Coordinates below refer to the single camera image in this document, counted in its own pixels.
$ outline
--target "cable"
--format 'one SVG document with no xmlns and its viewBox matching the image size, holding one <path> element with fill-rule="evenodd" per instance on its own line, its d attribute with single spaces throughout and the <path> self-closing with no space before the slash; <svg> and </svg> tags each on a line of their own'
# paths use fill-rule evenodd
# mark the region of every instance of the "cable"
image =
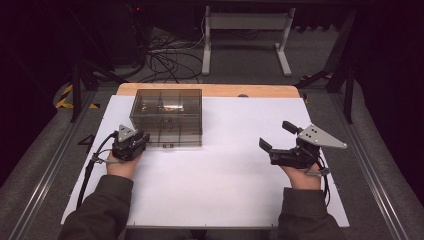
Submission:
<svg viewBox="0 0 424 240">
<path fill-rule="evenodd" d="M 194 71 L 187 65 L 181 64 L 178 60 L 179 56 L 188 56 L 202 64 L 202 60 L 189 53 L 181 53 L 178 51 L 184 51 L 193 49 L 199 45 L 203 40 L 203 37 L 196 43 L 191 42 L 181 42 L 182 38 L 176 37 L 172 34 L 154 34 L 152 40 L 149 44 L 149 49 L 147 51 L 146 66 L 153 72 L 152 74 L 140 79 L 138 82 L 155 82 L 163 80 L 167 82 L 168 80 L 173 80 L 176 83 L 180 83 L 180 80 L 184 79 L 193 79 L 195 78 L 197 83 L 199 79 L 197 76 L 201 74 L 201 69 Z M 181 70 L 186 69 L 191 74 L 189 76 L 181 76 Z"/>
<path fill-rule="evenodd" d="M 94 159 L 98 158 L 101 150 L 103 148 L 103 146 L 106 144 L 106 142 L 112 138 L 115 137 L 117 135 L 117 132 L 114 132 L 112 134 L 110 134 L 103 142 L 102 144 L 100 144 L 99 148 L 97 149 L 97 151 L 95 153 L 93 153 L 93 158 L 90 159 L 90 161 L 88 162 L 87 166 L 85 167 L 85 174 L 84 174 L 84 181 L 82 183 L 81 186 L 81 191 L 80 194 L 78 196 L 78 201 L 77 201 L 77 209 L 81 206 L 82 204 L 82 200 L 84 198 L 84 193 L 85 193 L 85 189 L 87 188 L 87 184 L 88 184 L 88 180 L 90 179 L 91 176 L 91 172 L 93 172 L 93 168 L 94 168 L 94 164 L 96 163 L 96 161 L 94 161 Z"/>
<path fill-rule="evenodd" d="M 132 76 L 136 75 L 137 73 L 139 73 L 143 69 L 143 67 L 144 67 L 143 64 L 139 64 L 138 67 L 135 68 L 134 70 L 132 70 L 131 72 L 120 74 L 120 75 L 115 74 L 115 75 L 118 76 L 118 77 L 120 77 L 120 78 L 127 79 L 127 78 L 132 77 Z M 111 79 L 109 79 L 107 77 L 99 76 L 99 75 L 96 75 L 96 74 L 94 74 L 94 76 L 96 76 L 96 78 L 99 81 L 102 81 L 102 82 L 110 82 L 110 81 L 112 81 Z"/>
<path fill-rule="evenodd" d="M 318 156 L 318 159 L 321 161 L 321 162 L 320 161 L 317 161 L 319 170 L 325 169 L 325 162 L 324 162 L 324 160 L 321 158 L 321 156 Z M 326 203 L 325 206 L 328 207 L 328 205 L 330 204 L 330 199 L 331 199 L 330 188 L 329 188 L 329 185 L 328 185 L 328 177 L 327 177 L 327 175 L 324 175 L 323 178 L 324 178 L 324 197 L 326 197 L 327 194 L 328 194 L 328 200 L 327 200 L 327 203 Z"/>
</svg>

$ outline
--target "white paper sheet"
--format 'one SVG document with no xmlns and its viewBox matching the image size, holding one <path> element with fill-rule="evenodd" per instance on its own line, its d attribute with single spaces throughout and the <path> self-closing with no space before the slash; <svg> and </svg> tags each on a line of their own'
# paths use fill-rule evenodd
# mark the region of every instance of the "white paper sheet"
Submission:
<svg viewBox="0 0 424 240">
<path fill-rule="evenodd" d="M 133 96 L 112 96 L 86 164 L 101 142 L 129 119 Z M 290 149 L 296 136 L 282 121 L 306 128 L 310 118 L 301 98 L 203 98 L 203 146 L 148 148 L 134 179 L 128 227 L 269 228 L 278 224 L 284 172 L 259 147 L 262 137 L 274 148 Z M 110 148 L 110 140 L 105 148 Z M 62 223 L 75 209 L 82 169 Z M 96 164 L 85 196 L 92 193 L 105 165 Z M 346 213 L 329 175 L 328 211 L 341 227 Z"/>
</svg>

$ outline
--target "human hand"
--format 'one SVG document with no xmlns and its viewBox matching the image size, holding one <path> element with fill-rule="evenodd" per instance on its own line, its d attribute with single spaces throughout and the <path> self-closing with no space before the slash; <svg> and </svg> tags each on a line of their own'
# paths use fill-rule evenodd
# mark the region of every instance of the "human hand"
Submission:
<svg viewBox="0 0 424 240">
<path fill-rule="evenodd" d="M 107 174 L 132 179 L 134 177 L 135 168 L 140 158 L 141 158 L 141 154 L 131 161 L 124 161 L 120 163 L 107 163 L 106 164 Z M 112 151 L 109 152 L 109 156 L 107 157 L 107 159 L 119 160 L 113 156 Z"/>
<path fill-rule="evenodd" d="M 293 167 L 281 166 L 290 179 L 293 189 L 321 190 L 321 177 L 306 175 L 307 172 L 319 172 L 319 167 L 315 163 L 310 169 L 296 169 Z"/>
</svg>

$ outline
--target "dark sleeve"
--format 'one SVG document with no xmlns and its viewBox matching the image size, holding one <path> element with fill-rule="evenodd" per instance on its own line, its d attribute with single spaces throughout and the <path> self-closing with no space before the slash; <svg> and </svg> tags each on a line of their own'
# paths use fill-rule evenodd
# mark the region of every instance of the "dark sleeve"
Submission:
<svg viewBox="0 0 424 240">
<path fill-rule="evenodd" d="M 284 189 L 283 209 L 278 218 L 278 239 L 345 239 L 333 216 L 328 214 L 321 190 Z"/>
<path fill-rule="evenodd" d="M 133 184 L 102 176 L 96 190 L 66 218 L 58 239 L 117 239 L 128 220 Z"/>
</svg>

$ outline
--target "metal stand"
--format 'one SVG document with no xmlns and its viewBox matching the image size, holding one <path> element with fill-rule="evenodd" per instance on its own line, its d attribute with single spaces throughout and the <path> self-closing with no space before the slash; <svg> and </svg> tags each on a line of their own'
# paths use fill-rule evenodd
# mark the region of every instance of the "metal stand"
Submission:
<svg viewBox="0 0 424 240">
<path fill-rule="evenodd" d="M 284 76 L 291 76 L 291 70 L 284 54 L 290 27 L 293 22 L 295 9 L 288 13 L 257 14 L 257 13 L 215 13 L 206 6 L 205 13 L 205 48 L 203 52 L 202 74 L 208 75 L 211 59 L 211 29 L 258 29 L 258 30 L 283 30 L 280 43 L 275 44 L 275 50 L 280 60 Z"/>
<path fill-rule="evenodd" d="M 353 22 L 355 20 L 355 15 L 356 10 L 351 10 L 348 14 L 340 30 L 339 36 L 337 37 L 337 40 L 334 43 L 330 56 L 327 59 L 327 62 L 324 66 L 324 70 L 294 85 L 298 89 L 301 89 L 333 72 L 334 74 L 328 82 L 326 89 L 329 93 L 336 93 L 340 90 L 344 81 L 347 79 L 344 101 L 344 114 L 349 123 L 352 123 L 351 110 L 354 77 L 349 63 L 350 61 L 347 59 L 344 48 L 349 37 L 350 30 L 352 29 Z"/>
<path fill-rule="evenodd" d="M 99 72 L 103 76 L 119 83 L 127 83 L 128 81 L 116 76 L 115 74 L 101 68 L 99 65 L 87 61 L 82 60 L 80 62 L 76 62 L 72 67 L 72 85 L 73 85 L 73 112 L 71 122 L 74 122 L 78 115 L 81 112 L 81 84 L 80 80 L 83 82 L 84 86 L 88 91 L 96 91 L 98 87 L 97 80 L 93 74 L 93 72 Z"/>
</svg>

